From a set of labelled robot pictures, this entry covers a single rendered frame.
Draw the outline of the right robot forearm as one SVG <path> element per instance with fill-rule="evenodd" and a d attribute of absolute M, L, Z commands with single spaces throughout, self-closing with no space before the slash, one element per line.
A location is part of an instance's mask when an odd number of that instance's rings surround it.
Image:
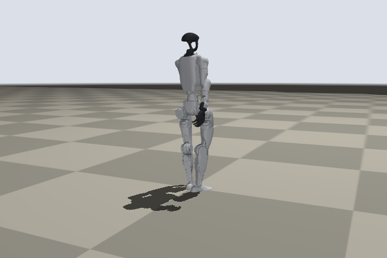
<path fill-rule="evenodd" d="M 211 82 L 210 80 L 205 80 L 204 87 L 201 88 L 201 102 L 204 102 L 204 108 L 207 109 L 209 102 L 209 90 L 210 90 Z M 200 103 L 201 103 L 200 102 Z"/>

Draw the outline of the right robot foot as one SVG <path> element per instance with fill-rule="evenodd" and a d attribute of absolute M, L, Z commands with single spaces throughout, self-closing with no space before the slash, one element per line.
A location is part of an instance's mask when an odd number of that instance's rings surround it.
<path fill-rule="evenodd" d="M 207 186 L 204 186 L 204 185 L 202 185 L 202 187 L 197 187 L 197 185 L 196 186 L 192 186 L 192 188 L 191 188 L 191 192 L 201 192 L 201 191 L 206 191 L 206 190 L 212 190 L 213 188 L 212 187 L 207 187 Z"/>

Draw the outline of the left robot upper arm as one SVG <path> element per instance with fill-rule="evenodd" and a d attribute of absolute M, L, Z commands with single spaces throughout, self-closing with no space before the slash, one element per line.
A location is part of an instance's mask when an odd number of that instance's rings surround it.
<path fill-rule="evenodd" d="M 179 63 L 179 59 L 175 61 L 175 66 L 178 68 L 178 72 L 179 72 L 179 64 L 178 63 Z M 180 74 L 180 72 L 179 72 L 179 74 Z"/>

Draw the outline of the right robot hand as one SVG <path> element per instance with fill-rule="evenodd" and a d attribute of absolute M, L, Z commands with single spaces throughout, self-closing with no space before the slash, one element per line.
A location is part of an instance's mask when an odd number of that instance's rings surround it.
<path fill-rule="evenodd" d="M 193 124 L 196 127 L 200 127 L 205 121 L 205 111 L 207 111 L 207 109 L 204 108 L 203 106 L 204 106 L 204 102 L 201 102 L 200 107 L 199 107 L 200 111 L 198 113 L 198 116 L 197 116 L 196 120 L 192 121 L 192 123 L 197 121 L 196 123 Z"/>

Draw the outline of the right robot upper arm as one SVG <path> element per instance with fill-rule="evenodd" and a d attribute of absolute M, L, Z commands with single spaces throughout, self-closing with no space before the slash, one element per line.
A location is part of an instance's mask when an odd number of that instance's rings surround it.
<path fill-rule="evenodd" d="M 199 66 L 200 71 L 200 86 L 202 88 L 204 87 L 205 80 L 207 80 L 208 64 L 209 61 L 207 58 L 197 56 L 197 65 Z"/>

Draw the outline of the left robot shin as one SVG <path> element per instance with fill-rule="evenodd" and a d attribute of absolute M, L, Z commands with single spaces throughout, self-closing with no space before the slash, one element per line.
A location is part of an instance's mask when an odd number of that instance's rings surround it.
<path fill-rule="evenodd" d="M 183 160 L 183 165 L 184 165 L 184 168 L 185 168 L 185 171 L 186 171 L 186 175 L 187 175 L 187 183 L 189 184 L 189 182 L 191 184 L 193 184 L 193 172 L 192 172 L 192 169 L 193 169 L 193 166 L 194 166 L 194 162 L 193 162 L 193 153 L 190 153 L 190 154 L 184 154 L 183 152 L 183 144 L 181 145 L 181 151 L 182 151 L 182 160 Z"/>

